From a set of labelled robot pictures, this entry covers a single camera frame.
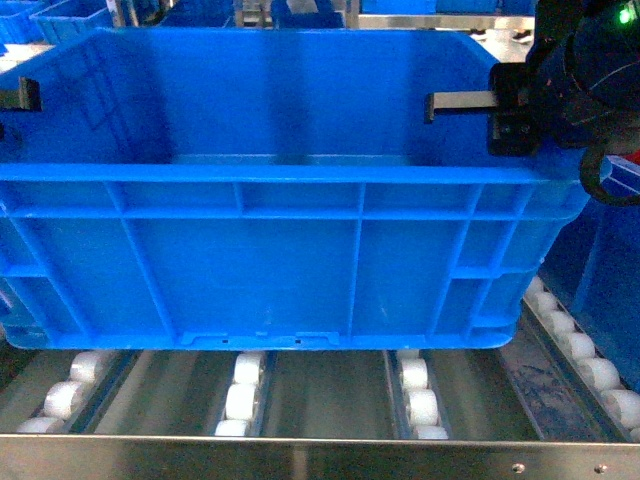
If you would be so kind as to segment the left gripper finger in crate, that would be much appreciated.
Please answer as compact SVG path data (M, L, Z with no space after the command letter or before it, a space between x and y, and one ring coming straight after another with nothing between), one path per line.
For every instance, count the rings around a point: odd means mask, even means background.
M0 107L2 111L40 111L41 94L39 82L20 77L16 89L1 90Z

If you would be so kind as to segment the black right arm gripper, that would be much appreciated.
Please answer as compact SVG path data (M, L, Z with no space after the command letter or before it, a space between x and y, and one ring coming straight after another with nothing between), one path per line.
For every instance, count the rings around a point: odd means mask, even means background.
M488 151L493 156L532 156L542 143L529 96L537 73L529 62L495 64L489 74L491 91L435 92L425 100L424 122L437 115L488 116Z

